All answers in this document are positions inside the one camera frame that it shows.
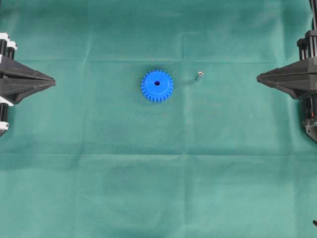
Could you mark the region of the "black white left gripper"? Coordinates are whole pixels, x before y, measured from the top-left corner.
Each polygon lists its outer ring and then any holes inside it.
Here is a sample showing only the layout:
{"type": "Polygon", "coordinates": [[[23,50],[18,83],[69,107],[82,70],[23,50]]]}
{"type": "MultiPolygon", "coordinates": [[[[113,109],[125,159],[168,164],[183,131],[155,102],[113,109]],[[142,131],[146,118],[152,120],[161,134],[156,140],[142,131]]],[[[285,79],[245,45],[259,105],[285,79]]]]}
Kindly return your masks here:
{"type": "Polygon", "coordinates": [[[0,80],[0,135],[9,129],[8,110],[24,98],[55,86],[55,79],[31,69],[15,60],[17,44],[7,33],[0,34],[0,72],[7,77],[0,80]]]}

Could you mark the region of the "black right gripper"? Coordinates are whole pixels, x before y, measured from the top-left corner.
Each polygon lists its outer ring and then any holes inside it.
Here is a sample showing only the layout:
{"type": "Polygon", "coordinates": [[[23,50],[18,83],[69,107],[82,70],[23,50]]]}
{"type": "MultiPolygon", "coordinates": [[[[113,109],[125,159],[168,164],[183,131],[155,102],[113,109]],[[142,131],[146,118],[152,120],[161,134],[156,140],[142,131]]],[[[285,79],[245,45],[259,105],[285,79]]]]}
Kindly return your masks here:
{"type": "Polygon", "coordinates": [[[292,97],[302,99],[303,124],[306,134],[317,142],[317,60],[306,59],[317,55],[317,37],[308,31],[297,41],[299,61],[257,76],[257,81],[292,97]]]}

